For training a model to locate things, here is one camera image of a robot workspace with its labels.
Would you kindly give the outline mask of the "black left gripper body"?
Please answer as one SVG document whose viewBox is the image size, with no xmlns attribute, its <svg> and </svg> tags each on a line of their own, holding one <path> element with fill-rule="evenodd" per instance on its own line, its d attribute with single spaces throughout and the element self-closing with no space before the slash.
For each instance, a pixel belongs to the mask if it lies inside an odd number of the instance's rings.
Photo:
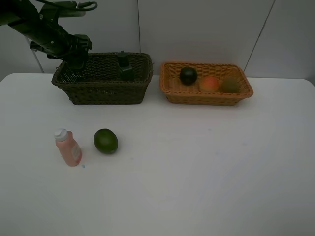
<svg viewBox="0 0 315 236">
<path fill-rule="evenodd" d="M 41 22 L 29 33 L 30 48 L 50 57 L 63 59 L 69 56 L 83 57 L 92 49 L 92 42 L 86 35 L 71 35 L 58 24 Z"/>
</svg>

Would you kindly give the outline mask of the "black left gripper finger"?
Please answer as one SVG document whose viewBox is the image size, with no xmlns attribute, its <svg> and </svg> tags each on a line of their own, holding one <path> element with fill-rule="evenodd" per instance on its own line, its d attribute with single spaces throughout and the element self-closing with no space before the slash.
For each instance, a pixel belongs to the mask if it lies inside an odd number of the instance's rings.
<svg viewBox="0 0 315 236">
<path fill-rule="evenodd" d="M 63 57 L 63 61 L 67 63 L 68 67 L 75 70 L 83 69 L 87 59 L 88 50 L 86 49 L 73 51 Z"/>
</svg>

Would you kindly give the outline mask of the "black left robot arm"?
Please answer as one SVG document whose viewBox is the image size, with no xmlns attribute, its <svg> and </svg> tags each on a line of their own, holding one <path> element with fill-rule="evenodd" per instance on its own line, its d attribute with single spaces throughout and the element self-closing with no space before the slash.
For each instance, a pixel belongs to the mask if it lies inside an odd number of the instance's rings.
<svg viewBox="0 0 315 236">
<path fill-rule="evenodd" d="M 7 25 L 30 40 L 30 49 L 40 51 L 50 59 L 60 59 L 71 69 L 81 70 L 88 59 L 92 42 L 88 36 L 72 35 L 61 25 L 59 18 L 82 17 L 95 10 L 95 1 L 42 1 L 40 11 L 29 0 L 2 0 L 0 24 Z"/>
</svg>

